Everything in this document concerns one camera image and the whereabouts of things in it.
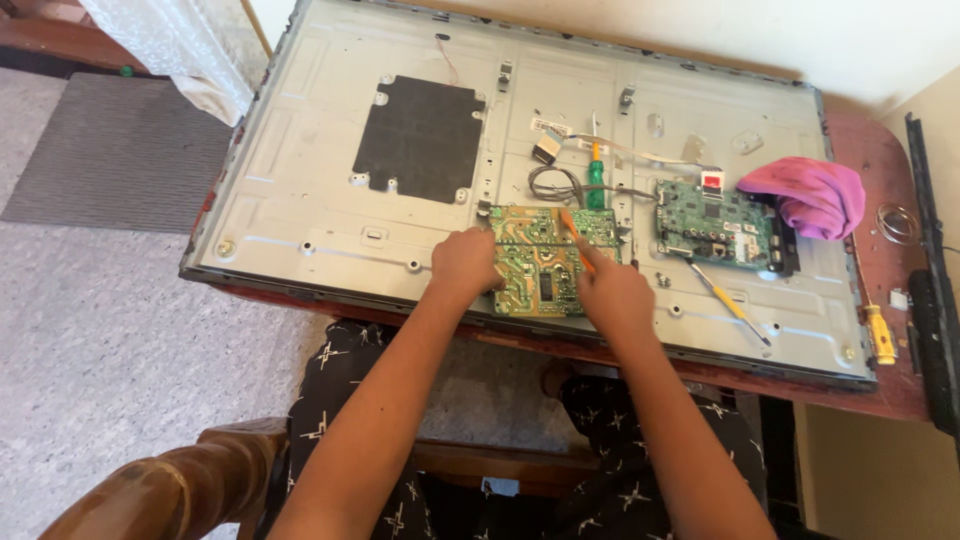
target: screw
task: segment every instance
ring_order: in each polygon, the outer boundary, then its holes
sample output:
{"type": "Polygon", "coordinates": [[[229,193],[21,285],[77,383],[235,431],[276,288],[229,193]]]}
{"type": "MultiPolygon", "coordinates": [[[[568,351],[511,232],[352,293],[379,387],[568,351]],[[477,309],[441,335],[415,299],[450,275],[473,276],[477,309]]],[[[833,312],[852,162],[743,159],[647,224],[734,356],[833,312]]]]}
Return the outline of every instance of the screw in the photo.
{"type": "Polygon", "coordinates": [[[237,249],[236,244],[229,240],[220,242],[220,245],[217,246],[217,257],[229,257],[233,255],[237,249]]]}

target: green circuit board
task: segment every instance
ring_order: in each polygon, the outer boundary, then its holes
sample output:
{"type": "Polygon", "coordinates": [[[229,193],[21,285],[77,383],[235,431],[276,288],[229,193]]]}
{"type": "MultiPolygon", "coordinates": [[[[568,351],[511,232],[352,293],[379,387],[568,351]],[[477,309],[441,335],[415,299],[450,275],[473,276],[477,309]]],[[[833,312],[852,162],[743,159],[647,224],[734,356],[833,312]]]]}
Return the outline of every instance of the green circuit board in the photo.
{"type": "Polygon", "coordinates": [[[657,249],[741,268],[779,271],[777,211],[751,193],[704,193],[698,184],[658,180],[657,249]]]}
{"type": "MultiPolygon", "coordinates": [[[[581,236],[620,262],[612,209],[570,210],[581,236]]],[[[584,270],[560,209],[492,207],[496,269],[506,280],[495,292],[494,311],[511,317],[575,317],[584,309],[577,297],[577,275],[584,270]]]]}

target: green screwdriver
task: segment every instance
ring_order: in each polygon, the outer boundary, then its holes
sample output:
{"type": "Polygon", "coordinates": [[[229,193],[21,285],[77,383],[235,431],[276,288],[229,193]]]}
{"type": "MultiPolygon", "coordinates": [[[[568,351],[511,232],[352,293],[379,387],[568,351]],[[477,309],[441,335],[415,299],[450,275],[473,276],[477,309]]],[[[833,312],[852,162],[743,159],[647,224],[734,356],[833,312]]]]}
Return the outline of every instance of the green screwdriver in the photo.
{"type": "MultiPolygon", "coordinates": [[[[597,111],[593,112],[593,136],[597,136],[597,111]]],[[[587,169],[587,178],[589,185],[603,185],[603,161],[600,160],[600,143],[593,143],[593,161],[587,169]]],[[[602,210],[607,207],[606,198],[603,189],[592,189],[587,195],[587,208],[591,210],[602,210]]]]}

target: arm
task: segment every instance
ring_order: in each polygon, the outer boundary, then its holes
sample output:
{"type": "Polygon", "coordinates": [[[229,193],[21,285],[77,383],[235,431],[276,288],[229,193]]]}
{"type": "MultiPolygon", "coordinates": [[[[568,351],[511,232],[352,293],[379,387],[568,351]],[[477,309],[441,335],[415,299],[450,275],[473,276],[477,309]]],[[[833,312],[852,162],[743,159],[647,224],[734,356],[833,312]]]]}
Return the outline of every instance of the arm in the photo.
{"type": "Polygon", "coordinates": [[[654,291],[632,266],[580,243],[596,268],[577,283],[620,362],[667,513],[684,540],[776,538],[753,492],[690,398],[653,328],[654,291]]]}
{"type": "Polygon", "coordinates": [[[467,308],[503,279],[493,233],[452,233],[410,318],[330,424],[271,539],[369,538],[417,436],[446,346],[467,308]]]}

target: white curtain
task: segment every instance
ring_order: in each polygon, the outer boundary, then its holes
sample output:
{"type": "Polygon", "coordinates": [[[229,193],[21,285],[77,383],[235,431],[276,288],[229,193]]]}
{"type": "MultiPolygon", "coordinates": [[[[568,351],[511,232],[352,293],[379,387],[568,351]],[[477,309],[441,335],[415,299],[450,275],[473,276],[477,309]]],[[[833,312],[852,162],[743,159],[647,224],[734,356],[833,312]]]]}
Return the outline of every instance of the white curtain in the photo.
{"type": "Polygon", "coordinates": [[[241,0],[80,0],[97,25],[198,108],[239,123],[267,67],[241,0]]]}

